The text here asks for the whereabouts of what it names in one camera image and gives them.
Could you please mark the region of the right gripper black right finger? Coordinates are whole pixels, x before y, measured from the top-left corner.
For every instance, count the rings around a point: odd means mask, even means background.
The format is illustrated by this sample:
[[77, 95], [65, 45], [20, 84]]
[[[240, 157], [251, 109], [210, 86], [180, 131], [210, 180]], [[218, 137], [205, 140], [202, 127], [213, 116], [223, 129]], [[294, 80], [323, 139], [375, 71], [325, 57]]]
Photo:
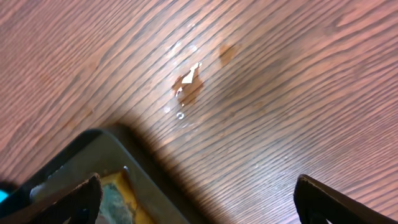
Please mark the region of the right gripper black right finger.
[[397, 224], [395, 220], [305, 174], [297, 179], [294, 204], [302, 224]]

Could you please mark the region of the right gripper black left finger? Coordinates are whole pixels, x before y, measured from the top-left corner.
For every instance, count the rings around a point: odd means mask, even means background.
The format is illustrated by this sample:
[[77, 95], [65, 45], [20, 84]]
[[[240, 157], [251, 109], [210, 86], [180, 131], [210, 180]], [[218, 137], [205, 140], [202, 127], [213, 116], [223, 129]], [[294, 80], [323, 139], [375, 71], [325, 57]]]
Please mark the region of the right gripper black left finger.
[[97, 173], [3, 218], [1, 223], [95, 223], [103, 191]]

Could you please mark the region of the green yellow sponge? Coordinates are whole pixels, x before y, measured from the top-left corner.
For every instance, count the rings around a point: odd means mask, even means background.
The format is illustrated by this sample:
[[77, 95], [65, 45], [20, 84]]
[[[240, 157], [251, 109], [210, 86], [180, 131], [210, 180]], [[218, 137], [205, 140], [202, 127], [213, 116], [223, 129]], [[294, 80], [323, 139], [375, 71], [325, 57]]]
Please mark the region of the green yellow sponge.
[[136, 198], [126, 170], [100, 179], [103, 196], [96, 223], [154, 224]]

